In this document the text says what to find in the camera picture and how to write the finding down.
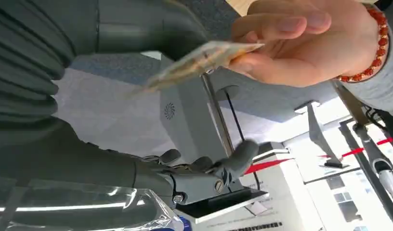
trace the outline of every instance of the fluorescent light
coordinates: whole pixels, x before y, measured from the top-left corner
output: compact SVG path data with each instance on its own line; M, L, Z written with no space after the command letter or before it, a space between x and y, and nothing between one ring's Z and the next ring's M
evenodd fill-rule
M266 156L268 154L271 154L271 153L288 153L288 150L287 149L272 149L270 151L267 151L265 153L262 153L260 155L255 156L253 158L253 160L257 160L257 159L262 158L262 157L264 157L264 156Z
M306 113L307 112L307 105L309 103L307 103L306 105L303 105L303 106L295 109L294 112L297 113L297 114L300 114L300 115ZM319 102L316 102L316 101L311 101L311 105L313 106L313 108L315 108L315 107L319 107L321 104Z
M78 210L78 209L95 209L95 208L116 208L124 207L125 202L112 203L104 205L73 205L73 206L55 206L55 207L19 207L16 209L17 212L40 212L40 211L61 211L61 210ZM0 212L5 210L4 207L0 207Z

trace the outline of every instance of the paper money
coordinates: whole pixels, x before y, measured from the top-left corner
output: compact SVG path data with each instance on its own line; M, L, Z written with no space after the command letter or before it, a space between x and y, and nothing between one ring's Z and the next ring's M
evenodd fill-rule
M257 50L263 45L223 41L208 42L150 78L146 85L132 92L129 96L141 92L154 92L190 78L199 77L206 71L222 65L226 66L232 59Z

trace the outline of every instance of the red bead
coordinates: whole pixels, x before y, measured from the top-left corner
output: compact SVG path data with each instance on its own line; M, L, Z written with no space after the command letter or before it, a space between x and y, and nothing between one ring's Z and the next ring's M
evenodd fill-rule
M350 80L350 77L348 77L348 76L341 76L341 81L348 82L349 80Z
M361 74L353 76L353 81L361 81L361 80L362 80L362 75Z
M380 35L388 35L388 28L387 27L383 27L380 30Z
M385 18L384 14L381 13L381 12L373 12L373 13L370 13L370 14L371 14L371 16L372 16L373 18L375 18L375 19L378 19L378 18Z
M386 38L381 38L381 39L378 41L378 44L379 44L380 46L385 46L385 45L388 44L388 40L387 40Z
M377 51L377 56L383 56L383 55L385 55L385 53L386 53L386 51L385 51L385 49L378 49L378 51Z
M382 61L381 59L376 59L372 62L372 66L381 66Z
M371 68L368 68L367 70L364 71L364 75L370 76L374 73L374 70Z
M384 17L380 17L380 18L376 18L375 20L377 20L378 24L380 26L386 25L387 24L387 20Z

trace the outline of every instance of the plastic bag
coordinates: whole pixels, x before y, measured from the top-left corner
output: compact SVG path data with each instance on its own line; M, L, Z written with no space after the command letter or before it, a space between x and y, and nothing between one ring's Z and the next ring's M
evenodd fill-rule
M183 230L179 217L149 189L49 180L21 185L0 178L0 230Z

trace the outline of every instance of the wrist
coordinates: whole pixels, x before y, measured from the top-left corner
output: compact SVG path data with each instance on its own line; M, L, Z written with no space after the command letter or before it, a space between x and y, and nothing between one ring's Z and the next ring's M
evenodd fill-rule
M368 8L368 19L357 41L360 52L351 71L338 77L343 82L358 82L373 77L382 68L389 47L385 16L375 8Z

